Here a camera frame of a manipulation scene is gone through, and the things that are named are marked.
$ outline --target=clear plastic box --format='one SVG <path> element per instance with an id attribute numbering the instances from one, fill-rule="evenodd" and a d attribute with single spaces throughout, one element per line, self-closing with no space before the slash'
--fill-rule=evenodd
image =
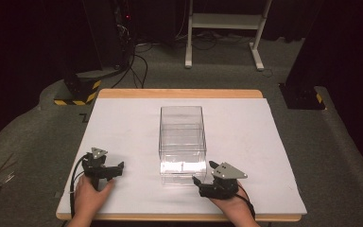
<path id="1" fill-rule="evenodd" d="M 159 156 L 163 185 L 194 185 L 206 177 L 205 131 L 200 106 L 161 108 Z"/>

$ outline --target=yellow and black hazard tape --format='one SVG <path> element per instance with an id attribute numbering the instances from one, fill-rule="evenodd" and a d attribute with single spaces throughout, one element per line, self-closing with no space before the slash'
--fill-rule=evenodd
<path id="1" fill-rule="evenodd" d="M 101 84 L 101 80 L 95 82 L 92 86 L 91 91 L 86 92 L 87 97 L 83 100 L 81 99 L 73 99 L 73 98 L 55 98 L 54 102 L 55 104 L 59 105 L 59 106 L 66 106 L 66 105 L 78 105 L 78 106 L 83 106 L 83 105 L 89 105 L 91 104 L 91 102 L 93 102 L 98 87 Z"/>

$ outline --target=wooden table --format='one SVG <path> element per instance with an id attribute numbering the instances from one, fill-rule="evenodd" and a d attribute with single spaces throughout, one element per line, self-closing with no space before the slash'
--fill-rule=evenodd
<path id="1" fill-rule="evenodd" d="M 306 214 L 270 108 L 260 91 L 103 89 L 74 166 L 94 147 L 109 152 L 106 166 L 124 161 L 125 169 L 95 219 L 227 220 L 208 199 L 199 196 L 196 186 L 161 183 L 160 108 L 171 105 L 202 107 L 207 162 L 227 162 L 248 174 L 248 179 L 240 182 L 251 197 L 257 221 L 297 221 Z M 205 182 L 210 183 L 212 169 L 207 166 Z M 59 219 L 71 218 L 70 181 L 71 173 L 58 206 Z"/>

